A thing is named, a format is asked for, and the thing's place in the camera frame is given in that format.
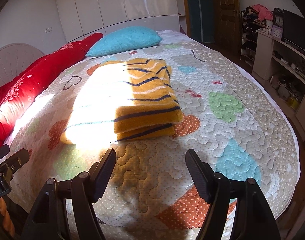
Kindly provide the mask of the left hand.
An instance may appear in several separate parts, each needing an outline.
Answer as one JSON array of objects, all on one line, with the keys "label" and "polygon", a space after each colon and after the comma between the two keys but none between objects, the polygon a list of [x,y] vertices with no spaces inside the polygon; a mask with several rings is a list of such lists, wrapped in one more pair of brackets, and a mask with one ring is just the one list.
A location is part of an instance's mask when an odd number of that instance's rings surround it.
[{"label": "left hand", "polygon": [[11,221],[10,215],[7,211],[7,205],[3,198],[0,198],[0,214],[2,216],[3,229],[9,233],[11,237],[15,237],[15,227]]}]

